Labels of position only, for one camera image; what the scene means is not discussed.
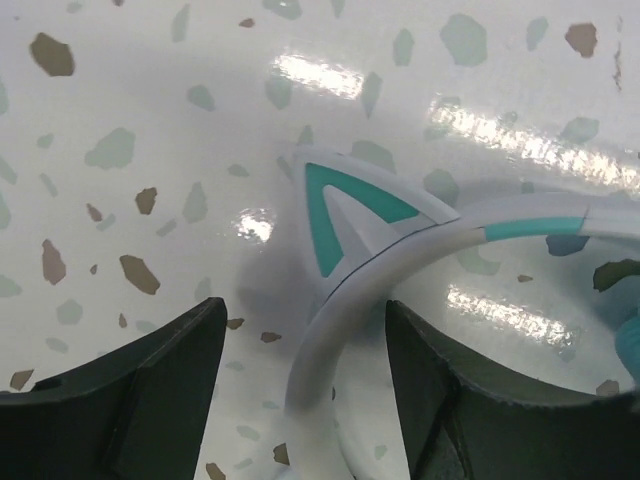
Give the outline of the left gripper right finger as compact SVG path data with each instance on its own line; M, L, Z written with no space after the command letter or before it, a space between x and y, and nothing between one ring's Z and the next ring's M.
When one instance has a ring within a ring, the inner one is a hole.
M385 333L410 476L448 441L465 479L636 479L639 394L582 393L509 369L399 301Z

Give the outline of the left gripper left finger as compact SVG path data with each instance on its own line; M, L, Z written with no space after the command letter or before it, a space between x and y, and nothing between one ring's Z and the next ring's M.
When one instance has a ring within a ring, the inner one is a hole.
M223 351L210 297L84 365L1 395L4 479L191 479Z

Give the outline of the teal white cat-ear headphones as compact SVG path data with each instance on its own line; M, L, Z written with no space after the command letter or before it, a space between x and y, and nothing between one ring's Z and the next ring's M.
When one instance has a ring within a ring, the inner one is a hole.
M321 305L292 363L286 443L300 479L350 479L333 424L339 359L373 305L398 283L474 246L532 236L637 239L639 213L602 196L540 192L454 209L398 176L350 156L297 149L293 181L302 250Z

